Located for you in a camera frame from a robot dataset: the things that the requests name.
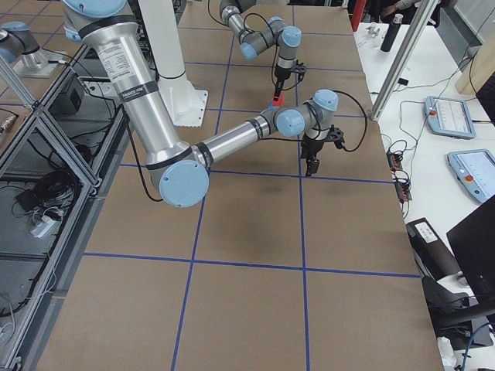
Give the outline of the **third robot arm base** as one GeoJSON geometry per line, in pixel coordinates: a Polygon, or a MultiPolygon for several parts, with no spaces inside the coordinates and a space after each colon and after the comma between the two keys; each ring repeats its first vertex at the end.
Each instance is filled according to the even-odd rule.
{"type": "Polygon", "coordinates": [[[47,79],[56,64],[50,63],[52,54],[41,48],[24,22],[1,24],[1,57],[13,63],[18,76],[47,79]]]}

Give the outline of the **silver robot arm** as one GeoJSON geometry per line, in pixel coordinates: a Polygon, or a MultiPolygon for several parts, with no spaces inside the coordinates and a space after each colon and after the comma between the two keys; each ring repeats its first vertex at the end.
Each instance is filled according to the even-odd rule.
{"type": "Polygon", "coordinates": [[[277,132],[286,137],[301,135],[308,170],[317,170],[317,152],[324,142],[333,140],[332,119],[339,98],[335,92],[322,89],[298,107],[281,106],[284,82],[292,74],[306,71],[296,59],[302,38],[297,27],[274,17],[265,30],[256,32],[248,28],[243,16],[251,6],[249,1],[221,2],[221,21],[239,39],[246,59],[278,47],[277,83],[267,110],[229,131],[190,145],[178,136],[176,125],[200,123],[207,94],[194,89],[186,77],[171,2],[139,4],[155,58],[155,73],[140,49],[138,21],[126,1],[67,1],[64,6],[67,37],[97,52],[145,147],[152,183],[168,204],[181,208],[197,204],[207,193],[207,170],[214,162],[277,132]]]}
{"type": "Polygon", "coordinates": [[[301,82],[306,73],[304,63],[297,60],[302,31],[278,16],[265,20],[264,29],[252,29],[247,24],[247,16],[242,14],[254,5],[254,1],[222,1],[219,16],[221,22],[238,38],[241,53],[246,60],[254,59],[273,46],[278,48],[277,57],[274,59],[275,71],[271,73],[275,85],[271,106],[281,107],[285,81],[296,75],[297,81],[301,82]]]}

